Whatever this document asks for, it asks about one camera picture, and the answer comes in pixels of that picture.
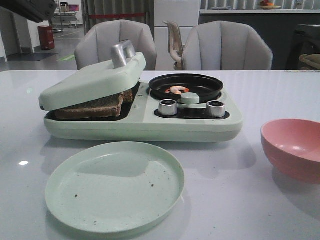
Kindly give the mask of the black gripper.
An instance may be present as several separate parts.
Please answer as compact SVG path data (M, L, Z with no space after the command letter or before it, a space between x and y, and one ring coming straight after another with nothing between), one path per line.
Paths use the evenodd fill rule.
M58 7L55 0L0 0L0 7L32 22L50 21Z

